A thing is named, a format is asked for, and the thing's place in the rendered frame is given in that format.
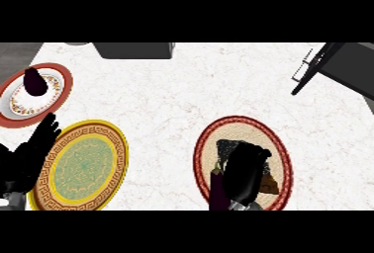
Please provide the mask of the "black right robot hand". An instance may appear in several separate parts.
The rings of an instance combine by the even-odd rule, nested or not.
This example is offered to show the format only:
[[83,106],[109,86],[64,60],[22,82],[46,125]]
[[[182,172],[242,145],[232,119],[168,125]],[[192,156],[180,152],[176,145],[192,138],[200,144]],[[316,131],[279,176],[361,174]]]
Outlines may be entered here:
[[223,171],[226,198],[247,207],[256,200],[263,169],[272,153],[259,145],[241,142],[229,155]]

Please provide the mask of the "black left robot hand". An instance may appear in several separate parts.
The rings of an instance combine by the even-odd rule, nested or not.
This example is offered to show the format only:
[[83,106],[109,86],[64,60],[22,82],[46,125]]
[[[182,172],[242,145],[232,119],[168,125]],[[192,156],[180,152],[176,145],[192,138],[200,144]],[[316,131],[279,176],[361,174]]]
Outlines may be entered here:
[[13,151],[0,143],[0,195],[32,190],[61,133],[56,115],[49,113],[30,140]]

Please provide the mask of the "brown sweet potato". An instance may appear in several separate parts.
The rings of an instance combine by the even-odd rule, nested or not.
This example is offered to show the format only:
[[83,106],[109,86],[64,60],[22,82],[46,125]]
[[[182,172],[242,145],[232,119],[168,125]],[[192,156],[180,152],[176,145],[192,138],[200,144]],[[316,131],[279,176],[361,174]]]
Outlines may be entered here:
[[278,182],[275,181],[270,174],[265,174],[262,177],[259,192],[272,195],[279,194]]

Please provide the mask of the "yellow and green round placemat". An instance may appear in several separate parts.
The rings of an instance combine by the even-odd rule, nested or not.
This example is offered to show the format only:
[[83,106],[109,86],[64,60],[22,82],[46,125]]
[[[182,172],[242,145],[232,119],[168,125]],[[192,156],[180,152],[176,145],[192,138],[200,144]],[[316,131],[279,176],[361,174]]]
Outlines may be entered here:
[[68,126],[46,158],[34,190],[35,211],[98,211],[124,180],[129,144],[120,128],[103,120]]

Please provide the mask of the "red-rimmed woven oval placemat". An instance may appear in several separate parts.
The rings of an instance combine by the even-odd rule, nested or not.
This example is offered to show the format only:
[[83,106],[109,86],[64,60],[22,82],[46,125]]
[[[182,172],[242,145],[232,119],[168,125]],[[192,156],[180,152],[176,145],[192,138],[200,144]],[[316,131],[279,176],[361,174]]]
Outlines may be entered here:
[[256,202],[266,211],[279,211],[293,191],[293,163],[281,139],[273,131],[251,118],[231,116],[216,120],[202,131],[194,148],[192,169],[201,195],[208,200],[210,171],[219,167],[216,142],[220,139],[242,140],[270,150],[269,171],[278,182],[279,194],[259,193]]

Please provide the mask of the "black tiered shelf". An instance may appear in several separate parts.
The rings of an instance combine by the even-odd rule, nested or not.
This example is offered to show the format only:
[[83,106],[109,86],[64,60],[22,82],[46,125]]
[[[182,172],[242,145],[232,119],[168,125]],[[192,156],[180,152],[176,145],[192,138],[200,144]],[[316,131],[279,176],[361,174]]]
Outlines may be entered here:
[[307,53],[303,67],[307,68],[303,76],[293,75],[299,83],[293,95],[319,73],[364,97],[374,114],[374,42],[327,42],[315,56]]

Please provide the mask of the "dark purple eggplant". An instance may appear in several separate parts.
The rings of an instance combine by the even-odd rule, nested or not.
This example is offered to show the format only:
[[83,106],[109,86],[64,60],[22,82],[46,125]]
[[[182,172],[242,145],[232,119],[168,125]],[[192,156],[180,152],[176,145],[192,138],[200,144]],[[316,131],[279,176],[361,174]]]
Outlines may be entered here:
[[31,96],[43,96],[47,93],[47,82],[34,67],[25,70],[24,86]]
[[229,199],[225,197],[222,187],[223,172],[219,167],[210,172],[210,196],[208,196],[208,209],[211,211],[226,211],[229,208]]

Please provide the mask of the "dark speckled grey object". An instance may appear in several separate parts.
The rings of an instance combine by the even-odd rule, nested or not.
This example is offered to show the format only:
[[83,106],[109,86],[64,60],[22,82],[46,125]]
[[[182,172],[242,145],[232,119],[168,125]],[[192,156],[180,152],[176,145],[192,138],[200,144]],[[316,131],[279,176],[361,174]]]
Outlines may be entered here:
[[229,159],[229,155],[232,151],[235,150],[239,143],[242,143],[242,140],[220,139],[216,142],[217,162],[219,162],[220,169],[225,169],[225,163]]

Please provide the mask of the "white floral-rimmed plate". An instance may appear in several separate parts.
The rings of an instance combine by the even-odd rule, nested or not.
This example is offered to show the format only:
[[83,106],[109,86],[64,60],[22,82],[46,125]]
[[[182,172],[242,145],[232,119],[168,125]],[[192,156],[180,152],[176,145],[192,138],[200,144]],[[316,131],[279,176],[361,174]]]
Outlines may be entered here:
[[22,120],[38,115],[56,102],[64,91],[62,73],[50,68],[38,70],[47,82],[47,93],[43,96],[28,94],[21,75],[7,85],[0,98],[0,113],[12,120]]

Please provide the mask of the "red round plate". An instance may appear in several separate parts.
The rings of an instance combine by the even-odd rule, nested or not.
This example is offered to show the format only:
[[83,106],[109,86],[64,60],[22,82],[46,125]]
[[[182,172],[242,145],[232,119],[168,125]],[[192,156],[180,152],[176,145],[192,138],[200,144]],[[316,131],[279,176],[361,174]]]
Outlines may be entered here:
[[10,95],[24,84],[25,70],[19,70],[0,85],[0,127],[19,128],[35,124],[62,106],[72,88],[72,76],[68,69],[58,63],[40,63],[34,65],[41,75],[52,75],[62,85],[62,93],[56,101],[38,113],[31,116],[19,116],[10,109]]

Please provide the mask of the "dark grey box appliance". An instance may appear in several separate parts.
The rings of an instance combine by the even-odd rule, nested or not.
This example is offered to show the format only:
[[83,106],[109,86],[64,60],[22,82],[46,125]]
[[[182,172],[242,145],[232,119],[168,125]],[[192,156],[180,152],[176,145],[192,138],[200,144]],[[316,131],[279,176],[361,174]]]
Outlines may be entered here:
[[105,59],[171,59],[173,42],[96,42],[93,44]]

